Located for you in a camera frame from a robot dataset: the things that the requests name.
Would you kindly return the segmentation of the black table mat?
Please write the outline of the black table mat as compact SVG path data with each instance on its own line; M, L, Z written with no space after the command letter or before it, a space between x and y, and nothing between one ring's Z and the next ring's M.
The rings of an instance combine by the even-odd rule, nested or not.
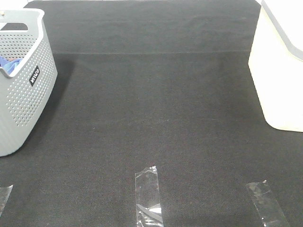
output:
M158 169L167 227L259 227L267 180L303 224L303 135L270 127L248 58L253 0L33 1L58 77L0 160L3 227L133 227L135 173Z

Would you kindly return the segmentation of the middle clear tape strip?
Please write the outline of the middle clear tape strip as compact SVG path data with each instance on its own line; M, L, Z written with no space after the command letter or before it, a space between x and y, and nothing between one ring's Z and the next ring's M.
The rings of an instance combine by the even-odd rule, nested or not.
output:
M135 208L138 227L164 226L156 166L135 174Z

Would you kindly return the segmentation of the clear tape strip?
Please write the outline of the clear tape strip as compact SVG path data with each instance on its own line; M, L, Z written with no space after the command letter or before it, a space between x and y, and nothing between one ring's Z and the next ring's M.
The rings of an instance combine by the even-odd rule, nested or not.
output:
M0 187L0 216L2 215L3 210L6 206L6 203L9 199L12 188L13 188L13 185L8 186L8 187Z
M245 185L263 227L290 227L267 180Z
M138 227L164 226L156 166L135 174L135 208Z

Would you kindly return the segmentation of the grey perforated laundry basket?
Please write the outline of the grey perforated laundry basket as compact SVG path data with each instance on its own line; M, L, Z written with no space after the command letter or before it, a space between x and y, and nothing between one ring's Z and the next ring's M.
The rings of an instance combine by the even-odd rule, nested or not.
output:
M0 69L0 155L17 151L38 121L58 72L41 9L2 9L0 57L20 62L12 72Z

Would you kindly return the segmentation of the white plastic basket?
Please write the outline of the white plastic basket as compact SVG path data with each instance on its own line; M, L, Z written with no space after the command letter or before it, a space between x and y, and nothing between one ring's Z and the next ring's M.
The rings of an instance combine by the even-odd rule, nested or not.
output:
M248 60L266 122L303 130L303 2L262 0Z

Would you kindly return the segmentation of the blue cloth in basket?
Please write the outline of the blue cloth in basket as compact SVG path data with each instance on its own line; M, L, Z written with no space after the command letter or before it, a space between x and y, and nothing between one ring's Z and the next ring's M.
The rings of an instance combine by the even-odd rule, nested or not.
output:
M19 65L22 60L22 58L6 59L1 56L0 67L3 68L8 74L11 74L12 71Z

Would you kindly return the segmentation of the right clear tape strip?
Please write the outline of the right clear tape strip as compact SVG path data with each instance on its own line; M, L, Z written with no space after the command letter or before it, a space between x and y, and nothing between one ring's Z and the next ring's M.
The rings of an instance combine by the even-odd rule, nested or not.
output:
M263 227L290 227L267 180L245 185Z

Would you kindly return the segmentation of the left clear tape strip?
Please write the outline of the left clear tape strip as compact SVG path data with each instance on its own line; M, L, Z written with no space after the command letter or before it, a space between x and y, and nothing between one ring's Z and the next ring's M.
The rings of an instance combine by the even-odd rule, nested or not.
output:
M6 203L9 199L12 188L13 188L13 185L8 186L8 187L0 187L0 216L2 215L3 210L6 206Z

